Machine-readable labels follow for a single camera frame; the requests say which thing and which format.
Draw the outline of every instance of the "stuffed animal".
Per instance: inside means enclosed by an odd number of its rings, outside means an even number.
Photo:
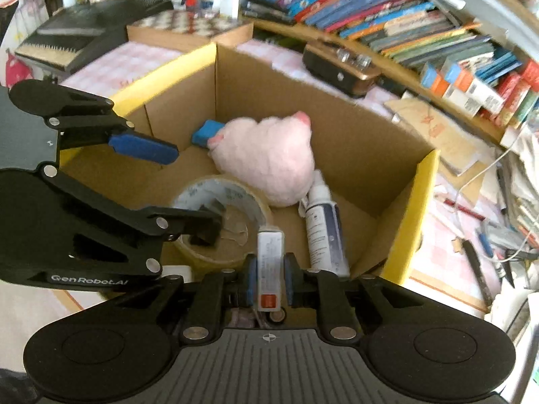
[[[271,206],[299,202],[313,183],[311,119],[290,117],[228,122],[208,140],[210,156],[221,173],[229,173],[265,193]]]

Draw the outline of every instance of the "eraser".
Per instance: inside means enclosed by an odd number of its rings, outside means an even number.
[[[223,127],[223,123],[216,122],[214,120],[206,120],[204,125],[193,134],[191,143],[195,144],[196,146],[208,148],[208,140],[214,137]]]

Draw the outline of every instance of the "bottle label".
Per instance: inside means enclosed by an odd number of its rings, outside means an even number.
[[[341,277],[350,276],[344,257],[339,209],[330,203],[307,211],[307,241],[313,269],[329,270]]]

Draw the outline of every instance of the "checkered tablecloth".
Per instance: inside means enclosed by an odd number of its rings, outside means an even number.
[[[327,93],[345,98],[389,120],[393,118],[393,113],[384,107],[384,102],[396,99],[397,96],[382,88],[374,87],[365,98],[352,99],[333,86],[314,78],[303,65],[302,55],[298,52],[257,40],[248,41],[236,49],[268,62],[273,69],[285,73],[290,78],[301,80]],[[452,198],[455,197],[456,190],[441,174],[437,175],[436,185],[443,186],[448,195]],[[469,208],[472,207],[464,198],[460,198],[459,203]],[[455,235],[433,216],[434,208],[439,214],[446,216],[459,227],[452,208],[438,201],[431,202],[429,213],[426,215],[422,227],[421,248],[412,262],[411,278],[457,299],[466,304],[467,307],[485,311],[481,291],[468,259],[465,255],[454,251],[452,241],[455,239]],[[501,221],[500,210],[483,196],[479,197],[473,209],[490,220]],[[464,213],[460,213],[460,221],[466,238],[472,241],[480,257],[487,285],[495,296],[500,292],[500,282],[494,267],[484,258],[483,248],[475,233],[480,223]]]
[[[60,84],[103,97],[111,97],[182,53],[137,42],[127,42],[101,56]]]

